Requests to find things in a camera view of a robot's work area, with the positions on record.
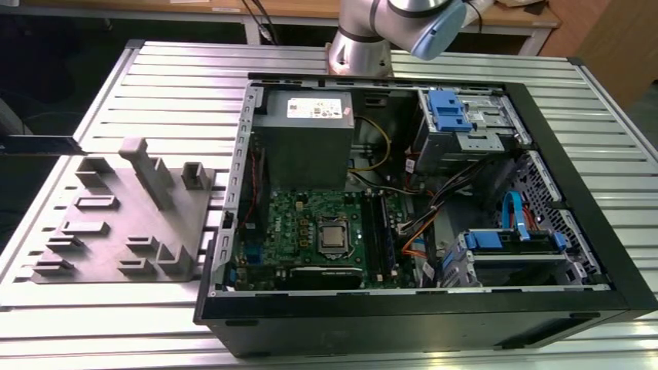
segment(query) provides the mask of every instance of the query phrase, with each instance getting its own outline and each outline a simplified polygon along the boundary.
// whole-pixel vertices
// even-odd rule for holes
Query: cpu socket
[[[350,251],[350,234],[345,220],[322,220],[318,223],[318,252],[345,254]]]

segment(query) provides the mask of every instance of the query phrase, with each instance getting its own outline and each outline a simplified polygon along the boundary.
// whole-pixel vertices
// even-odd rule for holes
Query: dark floor
[[[331,27],[283,26],[278,30],[282,43],[307,46],[323,46],[335,33]],[[475,45],[493,45],[493,40],[483,42],[485,37],[459,36],[450,51],[471,52]],[[10,18],[0,15],[0,49],[8,50],[3,48],[3,41],[12,43],[12,38],[20,39],[24,47],[18,52],[12,51],[12,59],[0,57],[0,70],[12,71],[11,75],[0,76],[0,98],[24,118],[34,133],[58,135],[74,133],[130,39],[217,43],[246,41],[245,29],[239,24],[114,20],[108,29],[100,19]],[[522,40],[506,41],[506,45],[515,43],[521,45]],[[7,62],[19,64],[7,66]],[[657,86],[629,114],[657,144]],[[0,157],[3,179],[11,179],[0,181],[0,250],[55,161],[52,158]]]

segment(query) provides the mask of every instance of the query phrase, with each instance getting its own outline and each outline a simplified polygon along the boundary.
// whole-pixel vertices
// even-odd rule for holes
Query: wooden cabinet
[[[658,79],[657,0],[552,0],[562,20],[542,56],[578,56],[622,106]]]

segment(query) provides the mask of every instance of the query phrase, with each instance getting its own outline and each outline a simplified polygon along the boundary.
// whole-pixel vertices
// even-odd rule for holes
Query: green circuit board
[[[281,266],[355,267],[369,275],[367,248],[362,229],[362,193],[331,191],[274,191],[267,216],[267,238],[262,245],[243,246],[243,261],[257,270]],[[387,196],[389,219],[393,224],[405,219],[402,197]],[[346,228],[339,237],[347,246],[335,254],[322,250],[323,227]],[[365,288],[398,288],[393,281],[365,281]]]

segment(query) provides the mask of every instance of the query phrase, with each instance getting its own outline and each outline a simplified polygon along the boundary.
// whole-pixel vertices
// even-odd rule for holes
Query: power supply label
[[[289,118],[341,119],[341,99],[293,98],[289,100]]]

